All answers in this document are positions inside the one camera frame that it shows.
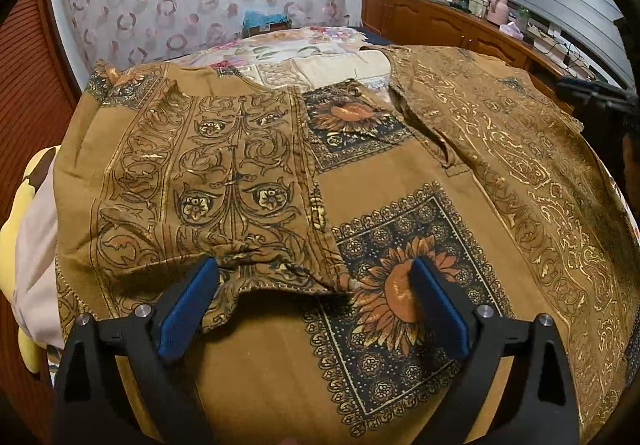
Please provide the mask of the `person's right hand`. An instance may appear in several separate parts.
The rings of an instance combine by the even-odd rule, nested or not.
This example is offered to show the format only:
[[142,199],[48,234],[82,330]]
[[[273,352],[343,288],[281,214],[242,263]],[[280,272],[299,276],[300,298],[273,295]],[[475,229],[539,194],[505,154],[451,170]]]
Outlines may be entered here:
[[635,217],[640,211],[640,145],[630,134],[623,138],[623,161],[626,193]]

